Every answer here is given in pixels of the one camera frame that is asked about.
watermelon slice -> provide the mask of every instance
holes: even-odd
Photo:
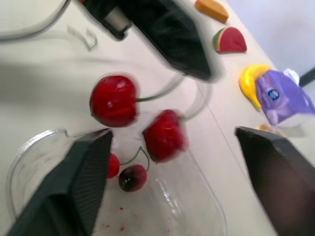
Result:
[[[242,33],[234,27],[221,29],[213,37],[213,47],[218,53],[246,52],[247,45]]]

purple package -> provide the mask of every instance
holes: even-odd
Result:
[[[256,96],[272,125],[296,126],[315,107],[304,91],[282,72],[269,70],[256,80]]]

cherry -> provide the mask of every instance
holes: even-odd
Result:
[[[119,172],[120,163],[115,154],[110,153],[108,161],[107,178],[115,177]]]
[[[142,132],[153,161],[169,161],[187,146],[180,118],[175,111],[164,110]]]
[[[147,181],[147,172],[141,165],[132,165],[119,175],[119,186],[125,192],[135,192]]]
[[[90,99],[92,116],[109,127],[130,125],[136,117],[136,88],[122,75],[101,79],[93,89]]]

dark red cherry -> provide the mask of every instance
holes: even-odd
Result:
[[[119,186],[125,192],[135,192],[147,181],[147,172],[141,165],[132,165],[119,175]]]

toy banana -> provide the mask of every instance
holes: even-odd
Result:
[[[256,97],[255,81],[271,68],[265,64],[252,64],[245,68],[240,78],[240,87],[243,94],[250,99],[256,109],[261,109],[261,104]]]

